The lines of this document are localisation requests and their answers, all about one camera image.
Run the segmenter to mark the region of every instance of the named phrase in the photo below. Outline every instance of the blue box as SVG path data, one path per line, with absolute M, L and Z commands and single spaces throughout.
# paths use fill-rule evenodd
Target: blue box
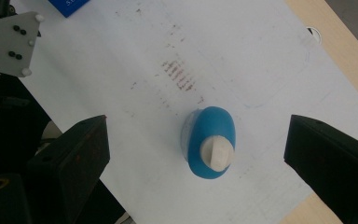
M 89 0 L 49 0 L 49 2 L 55 6 L 61 14 L 68 18 L 72 13 L 83 7 Z

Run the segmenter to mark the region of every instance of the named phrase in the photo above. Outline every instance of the blue plastic piece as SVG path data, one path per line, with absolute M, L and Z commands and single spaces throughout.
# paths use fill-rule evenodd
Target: blue plastic piece
M 66 18 L 72 15 L 80 7 L 83 7 L 88 1 L 89 0 L 49 0 L 49 2 Z
M 195 175 L 215 179 L 224 174 L 228 168 L 222 172 L 216 172 L 208 167 L 201 158 L 200 147 L 206 138 L 220 135 L 224 136 L 235 148 L 234 121 L 226 110 L 215 106 L 198 110 L 193 116 L 194 123 L 188 139 L 188 164 Z

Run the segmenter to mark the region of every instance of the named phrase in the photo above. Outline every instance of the table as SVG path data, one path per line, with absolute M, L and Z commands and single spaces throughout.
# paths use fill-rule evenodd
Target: table
M 102 180 L 139 223 L 276 223 L 310 194 L 284 164 L 291 114 L 358 139 L 358 92 L 283 1 L 90 1 L 64 19 L 48 1 L 23 83 L 64 132 L 108 117 Z M 222 106 L 236 160 L 215 181 L 179 147 L 198 107 Z

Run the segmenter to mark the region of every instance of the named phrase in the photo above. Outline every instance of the blue object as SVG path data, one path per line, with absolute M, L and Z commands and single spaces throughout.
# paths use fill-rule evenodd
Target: blue object
M 228 166 L 220 172 L 207 165 L 202 158 L 201 148 L 205 141 L 213 136 L 225 138 L 235 147 L 234 121 L 229 113 L 215 106 L 193 112 L 188 118 L 182 130 L 182 148 L 191 171 L 202 178 L 215 179 L 224 174 Z
M 88 1 L 89 0 L 49 0 L 49 2 L 66 18 L 72 15 L 80 7 L 83 7 Z

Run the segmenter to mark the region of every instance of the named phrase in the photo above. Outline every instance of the paper sheet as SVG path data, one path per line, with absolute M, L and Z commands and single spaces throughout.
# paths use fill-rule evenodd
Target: paper sheet
M 64 132 L 105 114 L 102 175 L 138 224 L 277 223 L 310 188 L 284 163 L 291 114 L 358 139 L 358 93 L 283 1 L 90 1 L 65 19 L 48 1 L 23 83 Z M 186 116 L 217 105 L 234 118 L 235 161 L 193 175 Z

